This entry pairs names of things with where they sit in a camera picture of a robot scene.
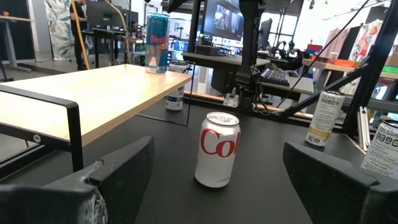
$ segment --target screen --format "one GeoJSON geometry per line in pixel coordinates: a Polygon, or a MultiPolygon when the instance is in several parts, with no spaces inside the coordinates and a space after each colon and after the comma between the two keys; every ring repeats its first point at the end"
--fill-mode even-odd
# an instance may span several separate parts
{"type": "Polygon", "coordinates": [[[243,16],[239,10],[239,0],[207,0],[203,33],[241,40],[243,16]]]}

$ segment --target orange object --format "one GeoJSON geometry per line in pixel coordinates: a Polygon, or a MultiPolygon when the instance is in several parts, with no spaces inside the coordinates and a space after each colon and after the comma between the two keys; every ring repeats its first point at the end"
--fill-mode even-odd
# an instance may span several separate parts
{"type": "Polygon", "coordinates": [[[359,65],[359,62],[350,61],[350,60],[336,59],[335,60],[335,65],[356,68],[359,65]]]}

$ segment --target keyboard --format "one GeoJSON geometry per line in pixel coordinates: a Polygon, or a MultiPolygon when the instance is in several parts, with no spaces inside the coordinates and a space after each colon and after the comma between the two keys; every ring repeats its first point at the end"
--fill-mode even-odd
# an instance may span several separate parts
{"type": "Polygon", "coordinates": [[[276,85],[289,86],[289,74],[286,72],[267,69],[261,74],[260,81],[276,85]]]}

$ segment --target black tabletop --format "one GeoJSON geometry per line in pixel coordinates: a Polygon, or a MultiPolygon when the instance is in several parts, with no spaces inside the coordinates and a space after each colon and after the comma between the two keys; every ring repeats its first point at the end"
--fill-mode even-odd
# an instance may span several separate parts
{"type": "MultiPolygon", "coordinates": [[[[165,116],[163,105],[162,100],[149,111],[165,116]]],[[[136,223],[311,223],[282,162],[284,143],[305,144],[307,128],[238,116],[242,135],[231,182],[209,189],[194,179],[194,172],[201,122],[211,111],[192,106],[188,127],[134,117],[87,145],[85,165],[152,135],[154,168],[136,223]]],[[[343,158],[359,152],[337,134],[325,151],[343,158]]],[[[3,183],[45,185],[70,173],[70,154],[57,151],[3,183]]]]}

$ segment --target soda can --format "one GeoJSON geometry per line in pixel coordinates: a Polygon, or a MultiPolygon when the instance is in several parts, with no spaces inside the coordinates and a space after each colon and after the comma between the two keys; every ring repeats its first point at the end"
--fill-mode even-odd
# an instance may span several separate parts
{"type": "Polygon", "coordinates": [[[169,15],[148,14],[146,72],[164,74],[169,53],[169,15]]]}
{"type": "Polygon", "coordinates": [[[398,121],[379,125],[361,167],[398,179],[398,121]]]}
{"type": "Polygon", "coordinates": [[[321,92],[305,140],[314,146],[325,147],[336,119],[343,106],[345,95],[337,91],[321,92]]]}
{"type": "Polygon", "coordinates": [[[180,111],[182,110],[182,103],[184,97],[184,86],[178,88],[177,91],[166,96],[166,109],[172,111],[180,111]]]}
{"type": "Polygon", "coordinates": [[[195,178],[213,188],[229,183],[241,137],[239,119],[222,112],[209,113],[201,124],[195,178]]]}

